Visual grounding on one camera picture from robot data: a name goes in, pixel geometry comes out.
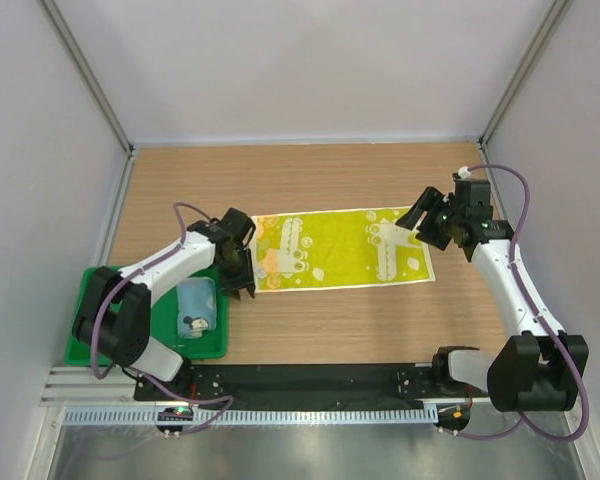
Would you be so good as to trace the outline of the green plastic tray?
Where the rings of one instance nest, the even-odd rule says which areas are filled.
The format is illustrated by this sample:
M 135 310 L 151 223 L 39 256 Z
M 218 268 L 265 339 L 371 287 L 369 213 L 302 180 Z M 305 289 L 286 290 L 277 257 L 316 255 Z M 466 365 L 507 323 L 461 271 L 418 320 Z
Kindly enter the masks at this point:
M 164 294 L 151 309 L 151 335 L 164 345 L 190 360 L 217 359 L 226 354 L 228 347 L 229 299 L 218 286 L 218 274 L 206 269 L 191 277 L 209 277 L 215 282 L 217 325 L 201 338 L 182 339 L 177 334 L 176 287 Z

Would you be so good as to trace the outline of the yellow green patterned towel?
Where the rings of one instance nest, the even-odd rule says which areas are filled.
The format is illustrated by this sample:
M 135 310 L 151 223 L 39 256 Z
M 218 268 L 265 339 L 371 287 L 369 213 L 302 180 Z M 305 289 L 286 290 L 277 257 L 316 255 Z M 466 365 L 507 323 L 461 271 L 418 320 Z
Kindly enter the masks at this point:
M 435 280 L 428 247 L 396 221 L 407 206 L 259 215 L 250 242 L 258 292 Z

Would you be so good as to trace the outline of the blue polka dot towel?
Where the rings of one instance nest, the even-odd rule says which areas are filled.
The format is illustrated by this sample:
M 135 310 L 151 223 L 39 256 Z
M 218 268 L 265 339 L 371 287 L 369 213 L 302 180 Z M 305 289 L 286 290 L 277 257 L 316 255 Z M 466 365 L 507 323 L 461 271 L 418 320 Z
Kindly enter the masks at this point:
M 215 282 L 209 277 L 190 277 L 176 285 L 177 334 L 179 338 L 201 338 L 217 325 Z

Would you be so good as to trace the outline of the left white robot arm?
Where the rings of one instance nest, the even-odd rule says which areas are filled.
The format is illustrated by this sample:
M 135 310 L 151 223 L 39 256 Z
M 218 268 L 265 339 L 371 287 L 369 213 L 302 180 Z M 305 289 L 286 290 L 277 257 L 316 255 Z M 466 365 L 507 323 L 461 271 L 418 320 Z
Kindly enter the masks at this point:
M 224 294 L 239 298 L 242 290 L 255 295 L 249 243 L 256 226 L 246 213 L 230 208 L 220 218 L 187 226 L 177 202 L 174 211 L 181 233 L 169 246 L 120 270 L 97 268 L 89 278 L 77 308 L 72 335 L 90 348 L 94 376 L 105 378 L 111 367 L 133 369 L 157 380 L 171 400 L 184 398 L 192 377 L 185 358 L 156 340 L 150 331 L 151 308 L 169 290 L 191 275 L 214 268 Z M 99 357 L 111 367 L 99 368 Z

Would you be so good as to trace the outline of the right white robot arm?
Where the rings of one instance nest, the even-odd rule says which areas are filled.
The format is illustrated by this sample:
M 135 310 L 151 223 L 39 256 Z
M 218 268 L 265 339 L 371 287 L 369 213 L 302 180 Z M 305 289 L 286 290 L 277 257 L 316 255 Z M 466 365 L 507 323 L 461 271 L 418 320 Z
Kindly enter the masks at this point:
M 486 282 L 507 341 L 492 357 L 474 348 L 442 347 L 430 372 L 433 389 L 452 396 L 465 384 L 486 392 L 501 412 L 553 412 L 573 408 L 589 348 L 555 319 L 531 281 L 514 230 L 494 216 L 484 179 L 454 181 L 443 194 L 429 186 L 397 226 L 421 242 L 445 249 L 455 243 Z

